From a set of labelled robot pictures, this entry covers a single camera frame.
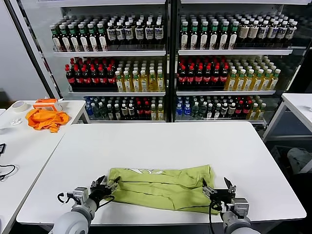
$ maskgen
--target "beverage bottle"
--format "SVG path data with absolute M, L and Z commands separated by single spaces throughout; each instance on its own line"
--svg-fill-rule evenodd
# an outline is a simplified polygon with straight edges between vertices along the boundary
M 84 24 L 78 24 L 78 28 L 79 28 L 79 35 L 78 37 L 80 38 L 81 44 L 82 44 L 82 48 L 84 51 L 90 51 L 90 39 L 88 37 L 88 34 L 84 28 Z
M 231 33 L 229 35 L 229 50 L 234 49 L 235 43 L 236 43 L 236 38 L 237 38 L 237 30 L 238 30 L 238 21 L 234 21 L 231 29 Z
M 198 106 L 198 102 L 196 101 L 194 103 L 194 106 L 191 109 L 191 120 L 195 120 L 197 119 L 198 116 L 198 111 L 199 111 L 199 106 Z
M 253 77 L 254 77 L 254 70 L 253 69 L 248 70 L 247 76 L 244 77 L 244 83 L 243 83 L 243 86 L 242 86 L 242 90 L 243 91 L 248 91 L 249 90 L 250 85 L 251 85 L 251 83 L 253 81 Z
M 124 71 L 124 76 L 125 76 L 125 90 L 126 92 L 131 92 L 131 86 L 130 86 L 130 77 L 129 77 L 129 72 L 128 71 Z
M 207 21 L 203 21 L 202 26 L 201 26 L 201 32 L 200 32 L 200 45 L 199 48 L 201 50 L 204 50 L 206 48 L 207 45 L 207 38 L 208 38 L 208 22 Z
M 59 26 L 59 29 L 61 31 L 61 38 L 62 38 L 62 41 L 64 43 L 64 50 L 67 52 L 71 52 L 73 45 L 72 45 L 72 41 L 70 40 L 70 37 L 68 35 L 68 32 L 66 30 L 66 26 L 64 24 L 61 24 Z
M 221 106 L 221 111 L 220 111 L 220 117 L 224 118 L 228 112 L 228 104 L 226 102 L 224 102 Z
M 224 50 L 225 48 L 225 44 L 228 39 L 228 27 L 229 27 L 229 22 L 223 21 L 222 29 L 219 35 L 219 38 L 220 38 L 219 50 Z
M 201 86 L 202 85 L 202 79 L 203 79 L 203 67 L 199 66 L 198 70 L 195 73 L 195 85 Z
M 91 108 L 92 108 L 95 120 L 99 120 L 100 119 L 99 108 L 95 105 L 95 103 L 91 103 Z
M 198 26 L 198 22 L 197 21 L 193 21 L 192 22 L 192 30 L 190 33 L 190 49 L 194 50 L 196 49 L 197 46 L 197 26 Z
M 293 39 L 293 36 L 294 36 L 294 33 L 296 32 L 297 30 L 297 22 L 294 21 L 291 23 L 291 25 L 289 25 L 287 31 L 286 31 L 286 34 L 284 36 L 284 43 L 287 44 L 287 43 L 290 43 L 291 40 Z
M 215 106 L 215 109 L 213 110 L 213 113 L 212 113 L 212 117 L 213 118 L 219 118 L 219 116 L 220 116 L 220 109 L 221 109 L 221 104 L 217 103 L 216 106 Z
M 213 21 L 213 25 L 211 27 L 211 33 L 210 33 L 210 41 L 209 41 L 209 49 L 214 50 L 216 48 L 216 42 L 217 42 L 217 30 L 218 30 L 218 21 Z
M 271 78 L 271 73 L 272 73 L 272 70 L 267 69 L 265 75 L 262 76 L 262 78 L 261 78 L 261 82 L 259 84 L 258 90 L 267 90 L 267 86 L 268 86 L 268 84 L 270 82 L 270 78 Z
M 206 117 L 205 116 L 206 111 L 207 111 L 207 102 L 204 101 L 199 108 L 197 119 L 204 119 Z
M 147 92 L 148 87 L 148 77 L 146 75 L 146 72 L 144 70 L 141 71 L 141 79 L 140 79 L 142 92 Z
M 156 120 L 157 118 L 157 110 L 156 110 L 156 105 L 152 104 L 151 105 L 151 119 Z
M 162 76 L 162 70 L 157 71 L 157 84 L 158 84 L 158 91 L 163 91 L 164 89 L 164 78 Z
M 262 103 L 260 108 L 256 111 L 254 119 L 261 120 L 263 118 L 264 109 L 266 108 L 267 104 Z
M 267 90 L 274 90 L 276 83 L 278 82 L 278 76 L 279 76 L 280 72 L 281 72 L 280 69 L 276 69 L 274 71 L 274 75 L 272 75 L 270 77 L 270 81 L 269 81 L 269 84 L 267 86 Z

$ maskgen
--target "water bottle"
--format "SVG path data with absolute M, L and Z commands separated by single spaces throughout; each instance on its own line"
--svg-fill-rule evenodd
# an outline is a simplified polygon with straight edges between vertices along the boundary
M 184 107 L 183 120 L 190 120 L 190 115 L 191 115 L 191 108 L 190 108 L 190 105 L 186 103 Z
M 178 103 L 178 105 L 176 106 L 175 109 L 175 119 L 176 120 L 182 120 L 182 106 L 180 103 Z

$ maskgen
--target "refrigerator shelf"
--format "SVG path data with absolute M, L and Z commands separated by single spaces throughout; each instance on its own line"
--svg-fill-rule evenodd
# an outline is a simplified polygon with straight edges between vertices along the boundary
M 275 91 L 177 91 L 177 96 L 199 95 L 272 95 Z
M 179 50 L 179 55 L 289 55 L 289 49 Z

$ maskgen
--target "orange cloth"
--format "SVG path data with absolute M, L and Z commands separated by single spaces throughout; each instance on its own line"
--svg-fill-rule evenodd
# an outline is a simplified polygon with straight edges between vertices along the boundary
M 28 125 L 36 130 L 50 129 L 51 133 L 57 133 L 59 126 L 66 124 L 69 116 L 63 111 L 48 111 L 33 109 L 26 115 Z

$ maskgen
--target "bottle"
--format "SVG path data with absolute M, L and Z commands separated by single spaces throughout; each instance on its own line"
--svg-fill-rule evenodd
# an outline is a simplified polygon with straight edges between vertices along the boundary
M 147 77 L 146 72 L 144 70 L 141 71 L 140 83 L 141 83 L 142 92 L 147 92 L 148 77 Z
M 90 40 L 89 40 L 89 37 L 87 37 L 87 32 L 85 31 L 85 28 L 84 28 L 84 24 L 78 24 L 78 28 L 79 28 L 79 37 L 80 37 L 80 41 L 81 41 L 81 44 L 82 44 L 82 48 L 84 51 L 90 51 L 89 50 L 89 45 L 91 44 L 90 43 Z
M 190 33 L 190 49 L 191 50 L 196 49 L 196 46 L 197 46 L 197 26 L 198 26 L 198 22 L 193 21 L 192 30 Z
M 198 102 L 196 101 L 194 103 L 194 106 L 191 109 L 191 120 L 197 119 L 198 111 L 199 111 L 199 106 L 198 106 Z
M 213 113 L 212 113 L 213 118 L 219 118 L 220 117 L 220 109 L 221 109 L 221 103 L 217 103 L 216 108 L 213 110 Z
M 260 108 L 256 111 L 254 119 L 261 120 L 263 119 L 264 109 L 266 108 L 267 104 L 262 103 Z
M 242 90 L 245 73 L 246 73 L 245 69 L 241 69 L 239 71 L 239 75 L 236 76 L 236 79 L 235 79 L 235 84 L 234 84 L 234 87 L 233 87 L 234 91 L 241 91 Z
M 204 50 L 207 45 L 207 38 L 208 38 L 208 22 L 203 21 L 202 26 L 201 26 L 201 32 L 200 32 L 200 42 L 199 42 L 199 48 L 201 50 Z
M 214 50 L 216 48 L 216 42 L 217 42 L 217 30 L 218 30 L 218 21 L 213 21 L 213 25 L 211 28 L 211 33 L 210 33 L 210 41 L 209 41 L 209 49 Z
M 219 38 L 220 38 L 219 50 L 224 50 L 225 44 L 227 43 L 228 27 L 229 27 L 229 22 L 223 21 L 222 30 L 221 30 L 220 35 L 219 35 Z
M 250 84 L 249 90 L 256 91 L 259 89 L 260 83 L 262 81 L 263 69 L 259 69 L 258 73 L 253 76 L 252 83 Z
M 243 109 L 243 101 L 240 100 L 236 106 L 234 117 L 241 117 L 241 112 Z
M 280 74 L 281 70 L 280 69 L 276 69 L 274 71 L 274 75 L 272 75 L 270 77 L 270 82 L 267 86 L 267 90 L 274 90 L 275 86 L 276 86 L 276 83 L 278 82 L 278 76 Z
M 261 80 L 261 83 L 259 85 L 258 90 L 267 90 L 267 86 L 268 86 L 268 84 L 270 82 L 270 78 L 271 78 L 271 73 L 272 73 L 272 70 L 267 69 L 265 75 L 262 76 L 262 80 Z
M 248 75 L 244 77 L 244 83 L 242 86 L 243 91 L 248 91 L 250 88 L 250 85 L 253 81 L 253 76 L 254 76 L 254 69 L 248 70 Z

